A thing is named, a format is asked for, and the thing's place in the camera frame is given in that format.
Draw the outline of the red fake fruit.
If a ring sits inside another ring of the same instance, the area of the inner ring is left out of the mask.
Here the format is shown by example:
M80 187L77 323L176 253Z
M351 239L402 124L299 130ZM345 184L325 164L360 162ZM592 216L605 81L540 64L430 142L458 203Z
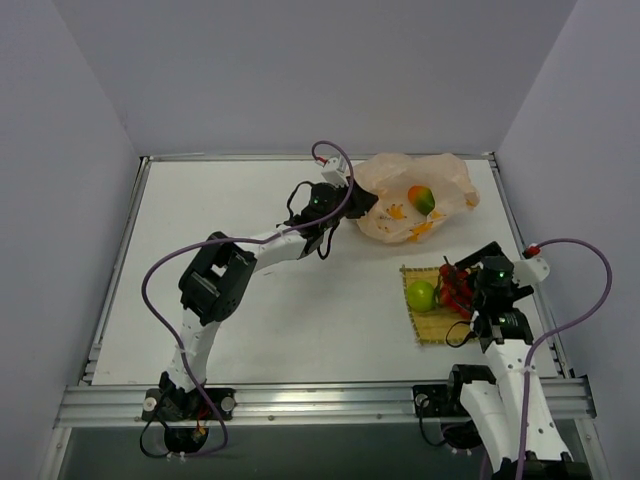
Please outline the red fake fruit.
M457 313L463 320L470 320L473 297L472 273L473 270L457 267L444 257L444 263L438 269L435 289L437 306Z

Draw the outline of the translucent plastic bag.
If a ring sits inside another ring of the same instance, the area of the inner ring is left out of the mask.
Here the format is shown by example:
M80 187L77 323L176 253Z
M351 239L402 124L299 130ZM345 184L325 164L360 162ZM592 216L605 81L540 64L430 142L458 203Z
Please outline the translucent plastic bag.
M466 163L451 153L379 153L356 165L354 173L358 185L378 197L356 225L386 244L424 241L448 219L480 203Z

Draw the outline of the green fake pear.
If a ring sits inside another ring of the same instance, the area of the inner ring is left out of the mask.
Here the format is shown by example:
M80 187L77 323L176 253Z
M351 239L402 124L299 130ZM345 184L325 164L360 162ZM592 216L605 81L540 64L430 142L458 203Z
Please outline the green fake pear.
M415 281L407 287L406 299L408 306L413 311L418 313L429 312L435 305L435 289L427 281Z

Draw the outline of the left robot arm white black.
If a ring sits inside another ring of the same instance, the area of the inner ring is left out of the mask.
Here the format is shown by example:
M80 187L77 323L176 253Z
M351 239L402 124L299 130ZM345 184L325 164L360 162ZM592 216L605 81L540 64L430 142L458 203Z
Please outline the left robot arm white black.
M206 381L208 357L221 323L239 307L253 274L275 264L299 260L318 251L344 218L368 213L378 196L358 184L311 185L308 204L276 229L243 243L218 231L208 238L182 274L178 287L184 316L183 346L163 372L160 390L165 405L179 419L194 417L202 405L197 385Z

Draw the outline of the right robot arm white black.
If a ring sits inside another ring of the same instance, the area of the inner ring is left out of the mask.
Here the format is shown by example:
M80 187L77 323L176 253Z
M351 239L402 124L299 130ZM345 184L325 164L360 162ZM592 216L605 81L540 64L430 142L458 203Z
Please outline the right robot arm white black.
M491 242L450 271L471 291L470 334L486 362L454 365L444 400L471 418L493 478L590 478L558 432L534 362L533 332L516 306L548 276L546 262L534 254L513 262Z

